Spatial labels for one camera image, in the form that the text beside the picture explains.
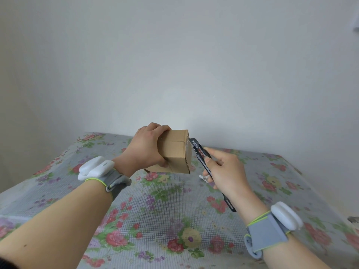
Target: brown box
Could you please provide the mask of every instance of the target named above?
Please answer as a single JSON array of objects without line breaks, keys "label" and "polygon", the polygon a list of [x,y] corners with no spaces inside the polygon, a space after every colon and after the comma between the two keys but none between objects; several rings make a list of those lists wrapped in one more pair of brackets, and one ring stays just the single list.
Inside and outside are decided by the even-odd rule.
[{"label": "brown box", "polygon": [[147,172],[190,173],[192,146],[188,140],[188,130],[165,131],[157,141],[158,152],[167,162],[168,167],[154,165],[145,169]]}]

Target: person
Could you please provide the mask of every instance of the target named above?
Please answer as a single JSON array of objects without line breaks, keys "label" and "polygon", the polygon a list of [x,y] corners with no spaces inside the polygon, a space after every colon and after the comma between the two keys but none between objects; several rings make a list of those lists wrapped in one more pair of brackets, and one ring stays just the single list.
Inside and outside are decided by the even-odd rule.
[{"label": "person", "polygon": [[[130,177],[155,164],[166,166],[157,139],[170,129],[156,123],[141,127],[124,153],[113,159],[115,169]],[[243,221],[248,224],[267,212],[236,155],[206,149],[218,159],[205,158],[213,175],[208,181],[231,200]],[[84,182],[0,242],[0,268],[76,268],[111,203],[112,195],[101,182]],[[329,268],[291,234],[287,242],[264,249],[263,258],[269,268]]]}]

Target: person's right arm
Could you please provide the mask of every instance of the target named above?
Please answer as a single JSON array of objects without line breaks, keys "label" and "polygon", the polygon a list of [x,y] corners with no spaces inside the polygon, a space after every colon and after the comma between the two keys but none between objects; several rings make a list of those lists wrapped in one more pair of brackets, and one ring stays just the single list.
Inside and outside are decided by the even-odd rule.
[{"label": "person's right arm", "polygon": [[[205,158],[213,175],[214,189],[219,189],[231,200],[246,225],[269,210],[250,188],[244,165],[236,155],[207,147],[205,149],[218,159],[216,162]],[[263,258],[269,268],[329,268],[292,234],[287,236],[287,242],[263,250]]]}]

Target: person's left hand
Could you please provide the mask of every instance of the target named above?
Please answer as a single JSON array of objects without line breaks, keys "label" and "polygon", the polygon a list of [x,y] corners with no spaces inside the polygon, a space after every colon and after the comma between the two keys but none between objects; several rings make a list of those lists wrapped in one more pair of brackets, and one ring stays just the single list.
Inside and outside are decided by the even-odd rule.
[{"label": "person's left hand", "polygon": [[171,130],[171,128],[156,123],[150,123],[148,126],[143,126],[137,130],[127,149],[122,155],[113,159],[115,169],[123,170],[122,173],[128,176],[125,172],[132,175],[139,169],[148,168],[155,164],[167,167],[168,163],[157,149],[158,137],[166,130]]}]

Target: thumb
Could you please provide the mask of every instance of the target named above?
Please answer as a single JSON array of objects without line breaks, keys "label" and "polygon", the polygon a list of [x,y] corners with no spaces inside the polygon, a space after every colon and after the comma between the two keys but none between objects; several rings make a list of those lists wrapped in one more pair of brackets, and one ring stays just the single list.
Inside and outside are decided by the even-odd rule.
[{"label": "thumb", "polygon": [[204,162],[210,170],[216,168],[216,166],[219,166],[213,159],[207,156],[204,157]]},{"label": "thumb", "polygon": [[161,167],[168,167],[168,162],[163,158],[163,157],[159,157],[157,164]]}]

